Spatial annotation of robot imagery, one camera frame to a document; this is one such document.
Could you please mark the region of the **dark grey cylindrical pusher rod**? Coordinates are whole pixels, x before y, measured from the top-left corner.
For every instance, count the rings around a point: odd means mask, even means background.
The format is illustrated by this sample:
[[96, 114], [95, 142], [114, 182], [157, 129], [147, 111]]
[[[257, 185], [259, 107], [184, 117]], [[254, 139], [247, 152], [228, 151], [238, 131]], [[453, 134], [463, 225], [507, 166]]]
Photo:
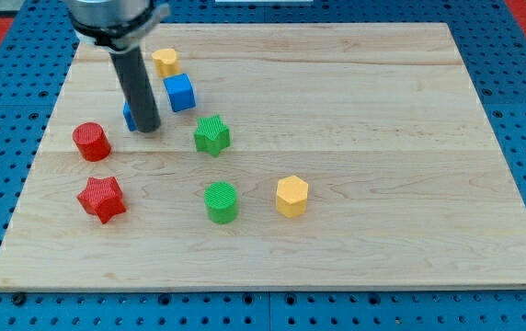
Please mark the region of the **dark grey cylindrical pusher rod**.
[[149, 133], [159, 129], [161, 119], [140, 48], [135, 47], [124, 53], [112, 53], [110, 59], [136, 130]]

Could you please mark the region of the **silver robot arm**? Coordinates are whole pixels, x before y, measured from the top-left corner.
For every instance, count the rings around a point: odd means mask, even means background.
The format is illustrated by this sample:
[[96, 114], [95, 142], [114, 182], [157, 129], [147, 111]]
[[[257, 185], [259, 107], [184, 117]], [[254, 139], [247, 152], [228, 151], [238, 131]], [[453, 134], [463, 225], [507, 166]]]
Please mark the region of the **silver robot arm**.
[[136, 130], [161, 126], [141, 41], [171, 14], [169, 4], [153, 0], [66, 0], [77, 37], [106, 50], [114, 65]]

